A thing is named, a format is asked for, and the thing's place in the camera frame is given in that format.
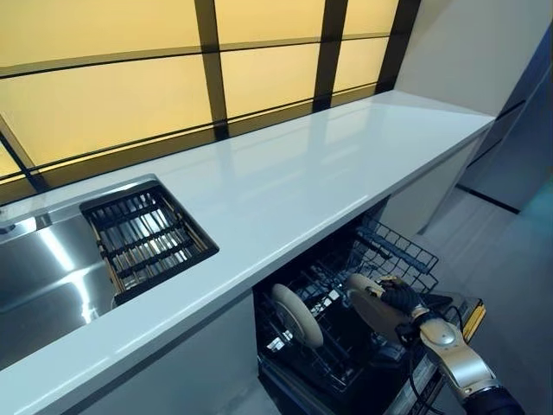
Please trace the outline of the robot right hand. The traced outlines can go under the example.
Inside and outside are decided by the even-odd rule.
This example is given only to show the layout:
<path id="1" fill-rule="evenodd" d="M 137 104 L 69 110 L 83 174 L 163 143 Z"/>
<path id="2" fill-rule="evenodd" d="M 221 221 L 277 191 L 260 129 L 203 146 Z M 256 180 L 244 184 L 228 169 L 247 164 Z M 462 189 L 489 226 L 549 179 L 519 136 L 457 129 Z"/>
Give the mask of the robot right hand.
<path id="1" fill-rule="evenodd" d="M 378 284 L 382 288 L 380 300 L 408 316 L 412 321 L 429 313 L 429 308 L 420 294 L 402 279 L 388 276 L 381 278 Z"/>

